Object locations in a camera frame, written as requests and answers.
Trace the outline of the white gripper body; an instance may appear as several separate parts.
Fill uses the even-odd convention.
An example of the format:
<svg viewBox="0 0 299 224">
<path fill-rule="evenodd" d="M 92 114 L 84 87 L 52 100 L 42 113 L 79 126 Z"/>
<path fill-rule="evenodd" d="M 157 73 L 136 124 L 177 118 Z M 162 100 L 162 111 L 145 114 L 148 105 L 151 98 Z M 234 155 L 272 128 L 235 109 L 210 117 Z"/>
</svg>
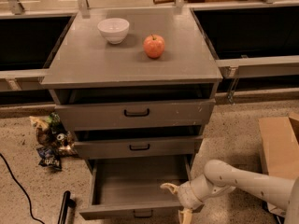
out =
<svg viewBox="0 0 299 224">
<path fill-rule="evenodd" d="M 203 204 L 194 194 L 190 181 L 185 182 L 177 188 L 177 196 L 181 205 L 187 209 L 196 210 Z"/>
</svg>

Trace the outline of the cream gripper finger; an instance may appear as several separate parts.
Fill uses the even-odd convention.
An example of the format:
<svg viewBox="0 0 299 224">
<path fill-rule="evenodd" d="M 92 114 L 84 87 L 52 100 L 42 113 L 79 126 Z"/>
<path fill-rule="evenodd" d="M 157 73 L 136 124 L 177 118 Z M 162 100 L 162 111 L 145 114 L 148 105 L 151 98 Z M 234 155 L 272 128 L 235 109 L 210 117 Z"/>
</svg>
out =
<svg viewBox="0 0 299 224">
<path fill-rule="evenodd" d="M 161 189 L 168 189 L 172 194 L 178 193 L 178 186 L 172 183 L 163 183 L 160 186 Z"/>
<path fill-rule="evenodd" d="M 178 211 L 179 224 L 191 224 L 192 222 L 192 209 L 184 208 Z"/>
</svg>

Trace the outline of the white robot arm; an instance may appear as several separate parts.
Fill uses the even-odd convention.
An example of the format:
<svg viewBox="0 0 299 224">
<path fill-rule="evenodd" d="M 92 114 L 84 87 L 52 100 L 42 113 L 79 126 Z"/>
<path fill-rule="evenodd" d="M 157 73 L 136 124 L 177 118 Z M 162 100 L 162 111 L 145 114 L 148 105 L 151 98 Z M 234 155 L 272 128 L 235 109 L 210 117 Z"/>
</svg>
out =
<svg viewBox="0 0 299 224">
<path fill-rule="evenodd" d="M 191 224 L 192 213 L 208 198 L 241 189 L 286 212 L 284 224 L 299 224 L 299 178 L 286 179 L 236 169 L 230 164 L 208 161 L 201 175 L 179 186 L 163 183 L 183 207 L 178 212 L 180 224 Z"/>
</svg>

